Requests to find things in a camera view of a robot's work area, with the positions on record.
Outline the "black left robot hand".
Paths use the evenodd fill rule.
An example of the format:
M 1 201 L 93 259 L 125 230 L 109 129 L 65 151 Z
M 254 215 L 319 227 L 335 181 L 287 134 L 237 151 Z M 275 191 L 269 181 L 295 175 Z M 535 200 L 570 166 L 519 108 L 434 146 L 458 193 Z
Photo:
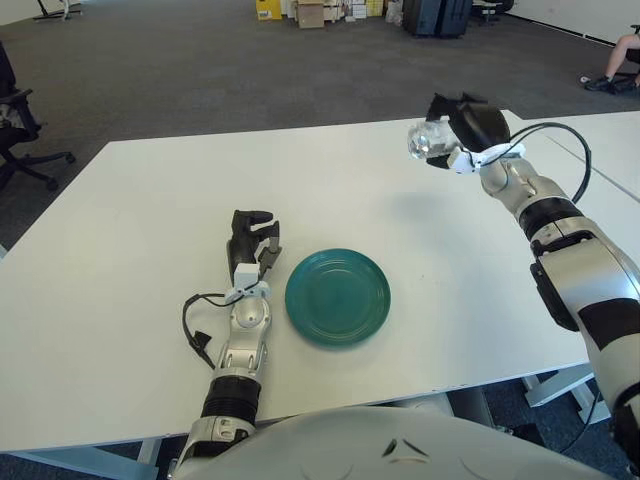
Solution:
M 230 276 L 238 265 L 252 264 L 259 267 L 258 279 L 262 280 L 282 252 L 279 221 L 271 212 L 235 210 L 231 230 L 227 242 Z

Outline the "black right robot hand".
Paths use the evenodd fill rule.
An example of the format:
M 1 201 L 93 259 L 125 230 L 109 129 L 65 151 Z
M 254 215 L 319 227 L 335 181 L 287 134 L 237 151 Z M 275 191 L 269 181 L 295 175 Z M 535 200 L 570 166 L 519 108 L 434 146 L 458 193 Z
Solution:
M 436 94 L 416 137 L 416 153 L 438 168 L 474 173 L 506 154 L 510 130 L 501 111 L 463 94 Z

